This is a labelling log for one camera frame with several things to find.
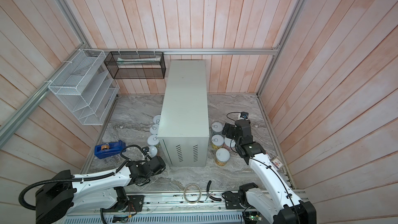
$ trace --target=wood panel wall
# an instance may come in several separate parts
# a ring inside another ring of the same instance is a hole
[[[66,0],[95,48],[275,47],[297,0]],[[211,93],[257,92],[267,55],[167,56],[206,61]],[[164,93],[165,80],[119,80],[121,93]]]
[[[398,0],[308,0],[261,96],[320,223],[396,223]]]
[[[0,125],[79,45],[55,0],[0,0]],[[64,169],[78,173],[97,129],[81,125],[50,94],[0,150],[2,222],[34,223],[19,192]],[[34,193],[27,194],[30,204]]]

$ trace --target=marble countertop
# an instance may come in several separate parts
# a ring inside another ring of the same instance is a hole
[[[150,136],[149,128],[153,125],[153,117],[160,114],[162,110],[163,97],[163,95],[121,96],[105,130],[102,143],[116,142],[121,139],[126,145],[147,146],[147,138]],[[275,147],[254,94],[208,94],[207,101],[209,126],[216,121],[223,124],[225,122],[232,123],[226,117],[229,112],[248,112],[254,140],[262,145],[271,158],[276,156]],[[206,191],[209,180],[212,181],[211,191],[237,190],[240,185],[250,182],[254,182],[264,189],[260,179],[239,155],[230,152],[231,157],[227,164],[218,166],[214,162],[215,152],[209,143],[205,167],[170,167],[166,162],[166,170],[151,177],[149,184],[142,187],[127,186],[125,187],[126,192],[183,191],[190,183],[196,183],[202,191]],[[124,154],[133,160],[142,158],[141,152],[136,148],[129,148]],[[165,156],[162,148],[159,149],[158,155]],[[104,159],[94,157],[89,172],[113,169],[122,162],[123,158],[119,155]]]

